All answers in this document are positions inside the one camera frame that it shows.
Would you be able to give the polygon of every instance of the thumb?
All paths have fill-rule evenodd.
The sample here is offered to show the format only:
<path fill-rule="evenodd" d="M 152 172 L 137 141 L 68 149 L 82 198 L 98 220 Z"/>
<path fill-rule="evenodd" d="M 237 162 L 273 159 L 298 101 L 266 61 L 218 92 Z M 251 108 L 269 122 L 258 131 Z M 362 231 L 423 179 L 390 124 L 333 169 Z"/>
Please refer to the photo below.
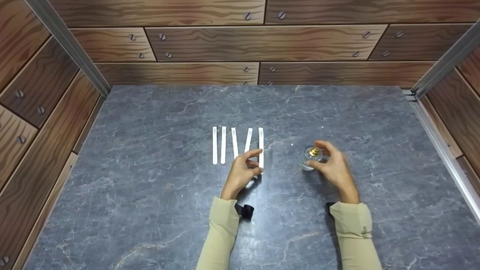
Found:
<path fill-rule="evenodd" d="M 256 175 L 259 175 L 261 173 L 264 172 L 263 168 L 260 168 L 260 167 L 256 167 L 256 168 L 253 168 L 253 169 L 249 169 L 251 172 L 253 172 L 253 175 L 256 176 Z"/>
<path fill-rule="evenodd" d="M 324 168 L 325 168 L 325 166 L 326 166 L 326 164 L 323 164 L 323 163 L 320 163 L 320 162 L 314 161 L 314 160 L 309 160 L 309 161 L 307 161 L 307 165 L 310 166 L 310 167 L 312 167 L 312 168 L 314 168 L 314 169 L 317 169 L 317 170 L 319 170 L 319 171 L 321 171 L 321 172 L 324 171 Z"/>

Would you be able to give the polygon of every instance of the sleeve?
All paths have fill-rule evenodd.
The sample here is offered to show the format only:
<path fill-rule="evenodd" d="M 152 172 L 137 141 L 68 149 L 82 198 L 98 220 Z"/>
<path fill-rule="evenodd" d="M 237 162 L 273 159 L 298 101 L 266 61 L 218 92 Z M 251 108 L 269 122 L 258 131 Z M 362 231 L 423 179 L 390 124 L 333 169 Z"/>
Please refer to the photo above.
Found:
<path fill-rule="evenodd" d="M 235 210 L 237 200 L 214 197 L 208 222 L 210 229 L 196 270 L 227 270 L 235 243 L 240 216 Z"/>
<path fill-rule="evenodd" d="M 372 216 L 367 205 L 337 202 L 330 207 L 343 270 L 382 270 L 372 242 Z"/>

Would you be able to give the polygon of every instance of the perfume bottle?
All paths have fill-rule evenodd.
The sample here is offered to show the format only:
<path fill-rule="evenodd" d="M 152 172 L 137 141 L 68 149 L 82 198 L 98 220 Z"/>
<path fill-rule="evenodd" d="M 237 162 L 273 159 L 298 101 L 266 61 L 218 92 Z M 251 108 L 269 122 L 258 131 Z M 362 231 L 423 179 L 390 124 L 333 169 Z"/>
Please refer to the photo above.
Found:
<path fill-rule="evenodd" d="M 322 157 L 323 157 L 322 151 L 318 147 L 309 146 L 305 148 L 305 150 L 303 150 L 302 154 L 300 155 L 300 159 L 299 159 L 300 168 L 306 171 L 311 171 L 313 170 L 313 168 L 307 165 L 307 161 L 309 160 L 320 161 L 322 160 Z"/>

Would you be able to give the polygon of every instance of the wall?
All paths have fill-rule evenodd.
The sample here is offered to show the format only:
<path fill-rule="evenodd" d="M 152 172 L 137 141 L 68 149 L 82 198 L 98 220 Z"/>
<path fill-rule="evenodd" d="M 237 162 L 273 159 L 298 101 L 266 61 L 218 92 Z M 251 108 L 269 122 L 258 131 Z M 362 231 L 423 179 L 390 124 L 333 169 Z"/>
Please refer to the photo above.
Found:
<path fill-rule="evenodd" d="M 421 102 L 480 195 L 480 47 Z"/>
<path fill-rule="evenodd" d="M 0 0 L 0 270 L 21 269 L 103 99 L 23 0 Z"/>
<path fill-rule="evenodd" d="M 108 82 L 412 87 L 477 0 L 51 0 Z"/>

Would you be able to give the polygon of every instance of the white paper strip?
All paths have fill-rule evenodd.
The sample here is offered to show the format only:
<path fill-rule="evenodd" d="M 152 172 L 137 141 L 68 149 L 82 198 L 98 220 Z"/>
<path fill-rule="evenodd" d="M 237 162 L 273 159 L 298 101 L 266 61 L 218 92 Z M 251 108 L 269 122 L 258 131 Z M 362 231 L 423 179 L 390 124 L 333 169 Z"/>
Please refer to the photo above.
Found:
<path fill-rule="evenodd" d="M 222 150 L 220 153 L 220 163 L 225 164 L 225 152 L 227 150 L 227 127 L 222 126 Z"/>
<path fill-rule="evenodd" d="M 258 128 L 258 148 L 260 148 L 260 149 L 264 148 L 264 128 L 262 128 L 262 127 Z M 261 152 L 260 156 L 258 157 L 258 163 L 259 163 L 260 168 L 264 167 L 264 153 L 263 152 Z"/>
<path fill-rule="evenodd" d="M 214 126 L 212 128 L 212 133 L 213 133 L 213 137 L 212 137 L 212 152 L 213 152 L 213 164 L 217 164 L 218 163 L 218 151 L 217 151 L 217 138 L 216 138 L 216 126 Z"/>
<path fill-rule="evenodd" d="M 249 128 L 248 133 L 247 133 L 247 142 L 245 143 L 244 153 L 246 153 L 247 151 L 250 150 L 250 143 L 252 141 L 252 133 L 253 133 L 253 128 Z"/>
<path fill-rule="evenodd" d="M 239 146 L 237 144 L 237 129 L 232 127 L 233 158 L 239 156 Z"/>

